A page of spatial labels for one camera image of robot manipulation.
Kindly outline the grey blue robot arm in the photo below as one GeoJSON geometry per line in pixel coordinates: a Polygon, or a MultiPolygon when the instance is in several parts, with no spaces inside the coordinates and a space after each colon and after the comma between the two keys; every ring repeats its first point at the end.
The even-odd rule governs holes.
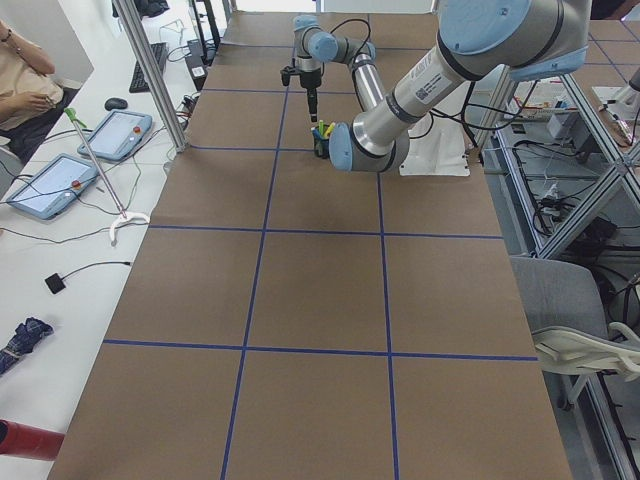
{"type": "Polygon", "coordinates": [[[322,67],[346,65],[362,111],[349,123],[312,130],[315,152],[342,171],[386,172],[400,166],[408,131],[465,81],[479,81],[505,65],[516,81],[571,73],[586,58],[588,1],[443,1],[435,46],[398,83],[385,90],[375,47],[325,31],[314,15],[293,20],[294,58],[281,69],[288,84],[299,77],[310,118],[318,120],[322,67]]]}

